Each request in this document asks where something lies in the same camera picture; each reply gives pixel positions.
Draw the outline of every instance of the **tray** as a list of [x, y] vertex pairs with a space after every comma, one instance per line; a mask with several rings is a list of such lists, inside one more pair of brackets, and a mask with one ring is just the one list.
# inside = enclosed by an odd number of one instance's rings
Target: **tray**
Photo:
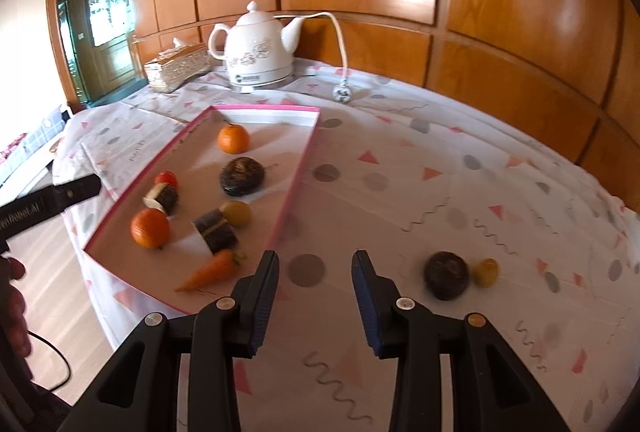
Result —
[[[185, 313], [196, 313], [228, 295], [239, 277], [254, 272], [264, 250], [277, 241], [292, 188], [318, 122], [319, 108], [305, 106], [215, 106], [185, 127], [132, 181], [96, 228], [84, 251], [103, 268], [132, 287]], [[251, 148], [241, 154], [266, 170], [262, 187], [242, 198], [230, 198], [220, 188], [222, 168], [238, 155], [220, 151], [216, 137], [226, 122], [241, 123], [251, 134]], [[162, 250], [138, 246], [129, 232], [131, 218], [144, 208], [142, 198], [163, 170], [178, 177], [180, 199], [170, 216], [172, 236]], [[253, 220], [234, 229], [238, 250], [248, 259], [234, 279], [193, 293], [174, 288], [211, 257], [192, 221], [229, 199], [251, 206]]]

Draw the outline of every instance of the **white patterned tablecloth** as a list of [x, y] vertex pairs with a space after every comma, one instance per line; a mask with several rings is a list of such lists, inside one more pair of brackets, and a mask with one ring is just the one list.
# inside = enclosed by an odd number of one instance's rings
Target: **white patterned tablecloth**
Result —
[[[636, 213], [540, 142], [459, 102], [352, 71], [354, 99], [343, 106], [331, 100], [339, 69], [298, 60], [295, 73], [284, 89], [239, 95], [218, 70], [67, 124], [55, 181], [96, 172], [106, 187], [64, 218], [111, 345], [151, 311], [177, 316], [82, 252], [130, 181], [207, 106], [317, 106], [318, 134], [276, 250], [266, 342], [235, 364], [243, 428], [387, 430], [396, 364], [367, 347], [351, 287], [351, 255], [366, 249], [379, 275], [434, 313], [486, 315], [572, 430], [602, 430], [640, 366]], [[498, 283], [435, 300], [421, 269], [438, 250], [471, 266], [493, 257]]]

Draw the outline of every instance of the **red fabric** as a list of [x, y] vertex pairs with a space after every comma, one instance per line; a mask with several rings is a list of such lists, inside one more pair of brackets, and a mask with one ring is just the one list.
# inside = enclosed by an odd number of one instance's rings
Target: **red fabric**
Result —
[[14, 141], [12, 141], [9, 146], [4, 149], [4, 151], [0, 152], [0, 164], [4, 163], [9, 155], [15, 151], [15, 148], [20, 145], [20, 142], [24, 140], [24, 137], [26, 135], [27, 133], [22, 133], [20, 136], [14, 139]]

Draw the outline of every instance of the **human hand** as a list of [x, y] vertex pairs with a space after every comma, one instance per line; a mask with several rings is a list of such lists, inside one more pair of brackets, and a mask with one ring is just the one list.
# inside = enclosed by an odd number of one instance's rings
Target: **human hand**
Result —
[[[7, 258], [11, 264], [11, 278], [18, 281], [24, 277], [26, 269], [24, 265], [14, 259], [13, 257]], [[22, 293], [15, 286], [9, 287], [8, 297], [8, 314], [11, 320], [9, 329], [6, 330], [6, 337], [9, 340], [9, 344], [14, 348], [14, 351], [18, 356], [26, 358], [31, 354], [31, 342], [27, 333], [27, 322], [24, 319], [24, 311], [27, 309], [27, 304], [24, 301]]]

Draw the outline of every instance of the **white wall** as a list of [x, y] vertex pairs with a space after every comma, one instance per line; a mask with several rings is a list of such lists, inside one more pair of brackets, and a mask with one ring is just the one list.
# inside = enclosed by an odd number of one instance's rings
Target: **white wall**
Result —
[[64, 103], [45, 0], [0, 0], [0, 149]]

